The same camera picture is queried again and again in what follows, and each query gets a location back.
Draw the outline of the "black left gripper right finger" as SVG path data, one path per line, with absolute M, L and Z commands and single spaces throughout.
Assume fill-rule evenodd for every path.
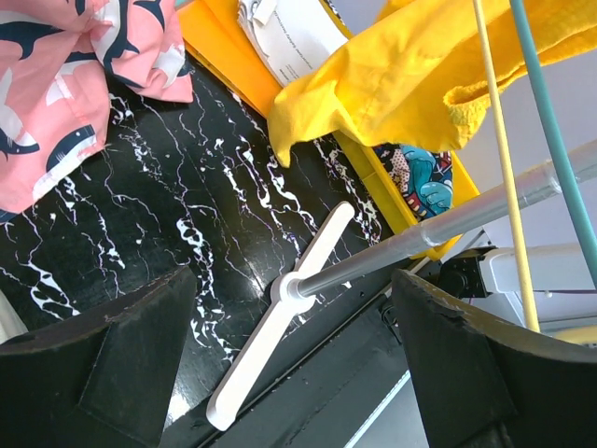
M 397 270 L 392 298 L 432 447 L 593 447 L 596 352 Z

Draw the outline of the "silver clothes rack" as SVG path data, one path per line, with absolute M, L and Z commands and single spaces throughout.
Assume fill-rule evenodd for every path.
M 286 328 L 296 315 L 313 307 L 318 293 L 441 245 L 455 236 L 504 217 L 506 213 L 506 189 L 498 186 L 355 256 L 326 266 L 332 249 L 354 217 L 354 208 L 349 203 L 337 205 L 295 270 L 279 276 L 271 285 L 268 311 L 209 399 L 206 411 L 209 423 L 219 430 L 226 430 L 232 425 Z

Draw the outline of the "orange envelope with label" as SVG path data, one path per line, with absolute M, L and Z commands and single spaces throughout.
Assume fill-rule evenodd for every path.
M 187 51 L 230 90 L 266 117 L 281 86 L 261 61 L 238 23 L 239 1 L 191 1 L 178 9 Z M 333 9 L 326 10 L 345 33 L 351 33 Z

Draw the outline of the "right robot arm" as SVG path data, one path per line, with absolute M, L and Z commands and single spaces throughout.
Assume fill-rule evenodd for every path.
M 535 307 L 547 334 L 596 325 L 596 286 L 579 244 L 528 249 Z M 511 247 L 475 244 L 442 262 L 437 285 L 454 297 L 524 325 L 519 276 Z

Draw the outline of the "white paper booklet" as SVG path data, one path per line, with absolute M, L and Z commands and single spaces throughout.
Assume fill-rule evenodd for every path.
M 347 42 L 317 0 L 240 0 L 238 23 L 283 87 L 317 70 Z

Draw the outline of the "yellow shorts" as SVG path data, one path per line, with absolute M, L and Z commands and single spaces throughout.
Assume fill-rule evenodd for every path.
M 481 1 L 497 86 L 527 74 L 509 1 Z M 538 59 L 596 49 L 596 1 L 523 1 Z M 378 21 L 274 99 L 271 147 L 290 150 L 332 132 L 361 145 L 463 148 L 490 106 L 473 1 L 388 1 Z

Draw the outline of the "yellow plastic tray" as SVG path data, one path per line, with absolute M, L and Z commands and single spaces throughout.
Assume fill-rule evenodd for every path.
M 396 184 L 378 156 L 374 154 L 374 150 L 356 143 L 343 133 L 334 132 L 332 135 L 391 230 L 399 234 L 416 225 L 418 219 L 407 206 Z M 451 160 L 454 183 L 452 205 L 456 207 L 479 196 L 479 190 L 455 152 L 452 152 Z

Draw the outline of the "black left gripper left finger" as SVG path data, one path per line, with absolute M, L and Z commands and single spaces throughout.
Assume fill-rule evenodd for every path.
M 158 446 L 196 290 L 182 267 L 2 343 L 2 446 Z

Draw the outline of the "teal plastic hanger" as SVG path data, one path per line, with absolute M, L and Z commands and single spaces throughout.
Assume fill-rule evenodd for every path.
M 596 284 L 596 234 L 576 182 L 575 172 L 548 95 L 524 4 L 521 0 L 513 0 L 510 1 L 510 7 L 552 163 L 591 280 Z

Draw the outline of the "pink patterned shorts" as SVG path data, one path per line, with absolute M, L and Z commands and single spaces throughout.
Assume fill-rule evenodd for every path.
M 2 3 L 3 221 L 103 150 L 109 79 L 149 99 L 191 101 L 174 2 Z

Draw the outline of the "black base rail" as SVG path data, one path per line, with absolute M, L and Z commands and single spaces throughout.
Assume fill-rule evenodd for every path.
M 164 447 L 341 447 L 406 372 L 388 267 L 330 289 L 295 318 L 234 423 L 219 431 L 207 420 L 208 401 L 266 311 L 275 272 L 220 263 L 196 273 Z

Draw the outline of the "comic print shorts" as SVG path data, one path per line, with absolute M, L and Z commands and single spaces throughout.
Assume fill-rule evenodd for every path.
M 433 153 L 409 145 L 373 148 L 396 184 L 407 207 L 419 220 L 452 207 L 453 170 L 450 152 Z

